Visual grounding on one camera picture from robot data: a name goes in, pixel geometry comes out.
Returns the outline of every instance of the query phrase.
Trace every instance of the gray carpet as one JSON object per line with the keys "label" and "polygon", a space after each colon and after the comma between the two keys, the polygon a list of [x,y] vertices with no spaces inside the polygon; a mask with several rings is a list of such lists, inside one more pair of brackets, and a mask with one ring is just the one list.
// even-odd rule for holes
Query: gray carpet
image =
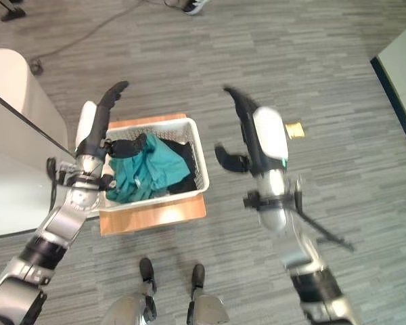
{"label": "gray carpet", "polygon": [[[28,58],[51,51],[134,3],[28,0],[27,18],[0,22],[0,47]],[[404,29],[406,0],[213,0],[194,18],[144,4],[45,58],[39,82],[71,140],[84,101],[127,79],[112,120],[185,112],[198,124],[211,186],[200,221],[107,238],[88,222],[37,324],[96,324],[137,288],[144,255],[158,280],[156,324],[185,324],[195,261],[232,324],[307,324],[277,245],[242,206],[251,177],[215,161],[217,141],[244,149],[224,83],[302,122],[307,137],[289,149],[290,171],[307,180],[304,208],[357,247],[322,245],[325,258],[366,324],[406,324],[406,138],[369,64]],[[0,271],[27,238],[0,239]]]}

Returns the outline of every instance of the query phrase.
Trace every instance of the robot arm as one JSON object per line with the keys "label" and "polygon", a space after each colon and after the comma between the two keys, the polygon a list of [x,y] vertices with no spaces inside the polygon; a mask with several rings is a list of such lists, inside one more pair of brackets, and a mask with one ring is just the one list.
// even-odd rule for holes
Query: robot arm
{"label": "robot arm", "polygon": [[62,206],[51,210],[24,250],[14,257],[0,275],[0,324],[33,324],[47,295],[54,270],[70,248],[86,216],[99,202],[99,182],[108,152],[105,140],[110,109],[127,81],[117,83],[98,105],[85,105],[78,124],[76,162],[63,164],[70,187]]}
{"label": "robot arm", "polygon": [[292,182],[285,176],[288,147],[281,116],[274,109],[259,106],[237,89],[226,87],[225,91],[235,102],[249,158],[230,155],[218,145],[215,148],[218,161],[227,170],[248,170],[255,178],[258,190],[249,192],[244,204],[259,212],[260,223],[277,240],[281,262],[293,281],[304,314],[312,324],[361,325],[315,242],[298,222],[301,215],[327,239],[351,247],[303,213],[299,181]]}

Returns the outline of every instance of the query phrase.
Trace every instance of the shoe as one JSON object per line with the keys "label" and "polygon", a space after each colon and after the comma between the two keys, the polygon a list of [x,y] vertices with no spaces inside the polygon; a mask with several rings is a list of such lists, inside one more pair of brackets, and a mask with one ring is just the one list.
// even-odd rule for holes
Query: shoe
{"label": "shoe", "polygon": [[8,22],[13,19],[22,18],[26,16],[26,12],[21,8],[15,8],[14,11],[8,10],[7,14],[0,18],[2,22]]}
{"label": "shoe", "polygon": [[196,264],[192,270],[191,278],[191,298],[194,295],[194,291],[197,288],[203,288],[204,286],[204,266],[202,264]]}
{"label": "shoe", "polygon": [[209,0],[189,0],[185,7],[182,9],[187,15],[196,15],[200,12],[203,6],[208,3]]}
{"label": "shoe", "polygon": [[140,274],[143,278],[143,282],[151,282],[152,283],[152,290],[156,293],[156,283],[154,277],[154,268],[152,267],[152,262],[147,258],[144,257],[140,260]]}

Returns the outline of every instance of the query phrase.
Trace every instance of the cable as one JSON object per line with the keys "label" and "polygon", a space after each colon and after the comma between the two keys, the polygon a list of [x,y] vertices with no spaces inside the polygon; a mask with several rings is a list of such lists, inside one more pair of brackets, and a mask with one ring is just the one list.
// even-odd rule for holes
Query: cable
{"label": "cable", "polygon": [[57,196],[57,179],[55,178],[55,158],[47,159],[47,175],[51,180],[51,195],[49,198],[49,210],[54,208],[55,198]]}
{"label": "cable", "polygon": [[308,215],[306,215],[302,209],[302,192],[295,191],[294,193],[295,205],[296,205],[296,212],[306,221],[311,227],[316,229],[320,232],[324,238],[330,242],[334,242],[345,249],[353,252],[355,251],[354,246],[350,243],[345,241],[343,238],[337,237],[333,233],[327,231],[322,225],[318,224],[316,221],[311,219]]}
{"label": "cable", "polygon": [[164,4],[162,3],[157,3],[157,2],[152,2],[150,0],[139,0],[139,2],[137,4],[135,4],[134,6],[119,12],[113,16],[111,16],[110,18],[108,18],[107,20],[104,20],[102,23],[98,24],[97,26],[95,26],[93,29],[91,29],[89,32],[87,32],[86,34],[84,34],[83,36],[75,39],[74,41],[65,44],[53,51],[50,52],[46,52],[46,53],[42,53],[39,54],[37,56],[34,56],[33,58],[28,60],[28,65],[30,67],[30,71],[35,75],[35,76],[39,76],[43,73],[43,67],[42,67],[42,62],[41,62],[41,58],[46,58],[48,56],[54,56],[55,54],[59,54],[62,51],[65,51],[66,49],[71,48],[72,46],[84,41],[85,39],[88,39],[90,36],[92,36],[93,34],[95,34],[99,29],[101,29],[102,27],[104,27],[105,25],[111,23],[113,20],[124,16],[126,14],[128,14],[129,12],[134,11],[135,9],[137,9],[140,5],[142,5],[143,3],[151,3],[152,5],[166,5],[169,8],[172,9],[180,9],[181,8],[179,6],[177,6],[179,4],[179,0],[177,0],[176,4],[174,5],[170,5],[169,3],[167,3],[167,0],[164,0]]}

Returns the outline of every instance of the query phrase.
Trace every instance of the white plastic basket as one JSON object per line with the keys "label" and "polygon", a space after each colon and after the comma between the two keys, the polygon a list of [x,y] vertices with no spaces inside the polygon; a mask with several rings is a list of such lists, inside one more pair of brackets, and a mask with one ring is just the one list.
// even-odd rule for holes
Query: white plastic basket
{"label": "white plastic basket", "polygon": [[[180,194],[171,194],[160,198],[151,198],[132,203],[121,204],[106,199],[105,192],[102,192],[101,202],[99,205],[100,211],[119,211],[153,205],[158,203],[181,200],[182,198],[190,198],[199,193],[206,191],[209,187],[209,176],[204,162],[202,144],[198,136],[197,125],[191,118],[178,118],[175,120],[149,123],[131,127],[119,127],[108,130],[107,138],[111,140],[131,139],[134,140],[141,133],[152,133],[161,139],[168,139],[185,144],[189,142],[193,151],[194,161],[196,163],[196,183],[197,190],[184,192]],[[107,156],[104,165],[103,173],[114,174],[109,166],[110,157]]]}

